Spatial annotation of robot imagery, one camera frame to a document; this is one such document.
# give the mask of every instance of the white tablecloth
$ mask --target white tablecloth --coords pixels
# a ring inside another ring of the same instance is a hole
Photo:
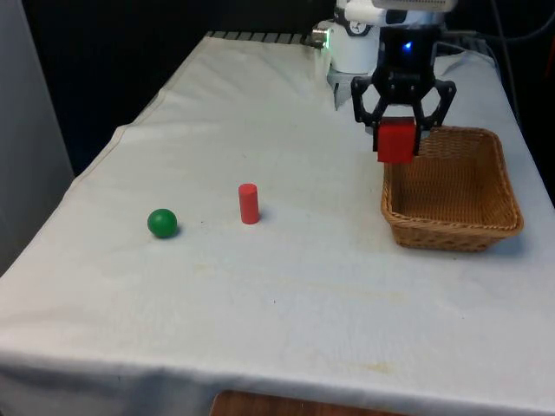
[[[201,415],[228,388],[555,413],[555,215],[491,63],[436,66],[459,89],[446,124],[500,136],[526,218],[483,254],[395,244],[371,138],[315,65],[298,45],[205,39],[116,131],[0,279],[4,416]],[[160,207],[176,238],[148,232]]]

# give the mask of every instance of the black background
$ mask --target black background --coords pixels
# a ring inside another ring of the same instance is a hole
[[[555,1],[497,0],[508,36],[541,26]],[[49,85],[69,157],[80,173],[131,122],[193,50],[213,30],[306,33],[331,17],[331,0],[25,0],[29,25]],[[450,29],[497,34],[487,0],[460,0],[447,17]],[[555,183],[549,141],[555,135],[555,74],[545,66],[555,26],[511,47],[523,130],[542,177]],[[501,65],[505,60],[496,45]]]

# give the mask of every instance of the basket rim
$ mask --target basket rim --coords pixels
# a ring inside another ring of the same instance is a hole
[[[421,217],[408,217],[400,212],[393,211],[391,201],[391,165],[384,165],[384,178],[382,190],[382,214],[392,227],[411,228],[420,230],[430,230],[435,232],[446,232],[465,235],[488,235],[490,237],[512,237],[519,234],[524,228],[524,218],[520,212],[520,208],[514,196],[513,187],[509,180],[508,172],[506,170],[505,158],[503,156],[503,148],[500,138],[494,132],[484,128],[477,127],[437,127],[432,129],[434,132],[443,133],[472,133],[489,136],[493,142],[493,149],[495,151],[495,161],[497,171],[500,175],[501,183],[505,196],[510,201],[511,211],[513,215],[513,223],[511,225],[496,225],[496,224],[473,224],[473,223],[460,223],[440,221],[430,218]]]

